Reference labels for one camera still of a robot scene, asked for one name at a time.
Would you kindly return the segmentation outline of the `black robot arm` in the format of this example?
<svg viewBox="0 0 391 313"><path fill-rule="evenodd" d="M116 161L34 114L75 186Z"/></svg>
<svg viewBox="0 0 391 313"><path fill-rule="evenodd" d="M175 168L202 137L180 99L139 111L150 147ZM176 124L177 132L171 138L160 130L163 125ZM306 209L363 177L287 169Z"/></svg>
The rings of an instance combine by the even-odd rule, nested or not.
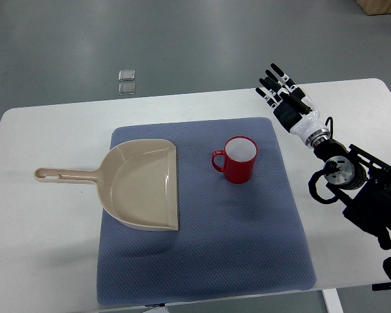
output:
<svg viewBox="0 0 391 313"><path fill-rule="evenodd" d="M324 162L308 182L311 197L329 205L341 201L344 217L377 238L383 250L391 249L391 166L365 150L344 147L328 130L312 142L315 156Z"/></svg>

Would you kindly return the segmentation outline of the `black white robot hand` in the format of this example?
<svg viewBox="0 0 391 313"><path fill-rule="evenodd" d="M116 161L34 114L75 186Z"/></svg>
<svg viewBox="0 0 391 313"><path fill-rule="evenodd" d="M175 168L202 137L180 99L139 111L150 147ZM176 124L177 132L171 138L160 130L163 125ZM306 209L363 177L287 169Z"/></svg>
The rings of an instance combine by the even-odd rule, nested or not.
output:
<svg viewBox="0 0 391 313"><path fill-rule="evenodd" d="M310 149L332 137L332 131L320 120L317 106L290 76L275 63L265 74L255 91L288 133L297 135Z"/></svg>

